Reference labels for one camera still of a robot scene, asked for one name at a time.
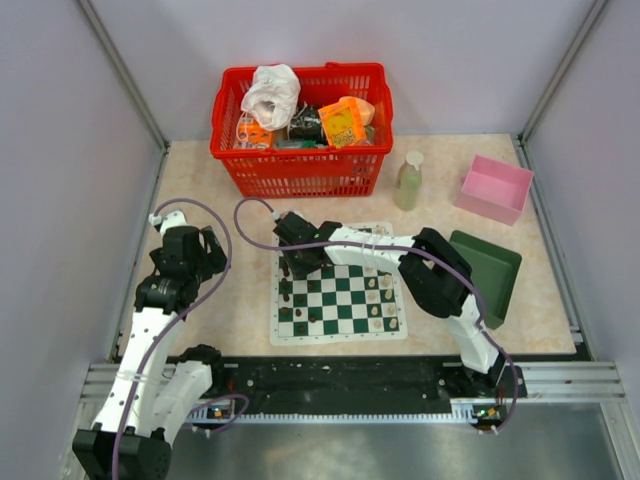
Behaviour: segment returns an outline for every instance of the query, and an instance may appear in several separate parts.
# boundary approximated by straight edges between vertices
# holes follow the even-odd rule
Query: robotic arm
[[[79,430],[73,441],[73,451],[92,480],[111,478],[114,440],[125,414],[120,479],[165,478],[173,441],[193,405],[212,387],[212,368],[221,361],[220,352],[211,347],[188,349],[160,390],[171,344],[184,324],[179,321],[153,350],[143,374],[135,373],[156,337],[195,301],[200,285],[222,272],[227,261],[210,227],[199,230],[188,225],[180,211],[160,220],[156,227],[162,247],[150,253],[154,272],[136,289],[133,324],[115,382],[91,430]],[[134,381],[136,396],[125,413]]]
[[[469,264],[431,228],[423,228],[413,237],[377,235],[336,222],[324,222],[316,228],[294,212],[287,213],[276,223],[274,233],[278,235],[281,246],[349,241],[360,245],[413,247],[447,263],[466,279],[471,278]],[[499,381],[505,361],[475,324],[479,315],[475,297],[457,278],[438,265],[430,267],[422,257],[412,253],[356,246],[332,245],[283,253],[294,278],[305,278],[323,264],[360,265],[399,274],[420,308],[444,319],[460,346],[463,365],[493,377],[492,383]]]

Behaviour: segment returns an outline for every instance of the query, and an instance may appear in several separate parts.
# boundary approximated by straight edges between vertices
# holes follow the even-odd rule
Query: metal floor
[[[170,480],[622,479],[598,405],[520,405],[498,437],[465,425],[237,425],[183,432]]]

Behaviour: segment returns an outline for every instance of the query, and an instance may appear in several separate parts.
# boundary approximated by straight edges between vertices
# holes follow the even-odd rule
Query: green tray
[[[451,234],[449,242],[471,265],[471,281],[487,303],[485,324],[498,328],[507,316],[522,255],[459,230]]]

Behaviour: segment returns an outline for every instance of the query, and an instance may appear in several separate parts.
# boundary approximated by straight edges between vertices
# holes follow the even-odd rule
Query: white plastic bag
[[[253,115],[262,128],[273,132],[289,125],[299,93],[300,82],[288,65],[258,67],[240,108]]]

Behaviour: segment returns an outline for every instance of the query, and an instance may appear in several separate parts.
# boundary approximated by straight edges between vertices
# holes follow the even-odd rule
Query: chessboard
[[[388,223],[349,225],[391,234]],[[273,245],[278,244],[273,236]],[[315,345],[402,340],[407,322],[401,279],[355,265],[326,266],[295,280],[281,252],[273,252],[271,343]]]

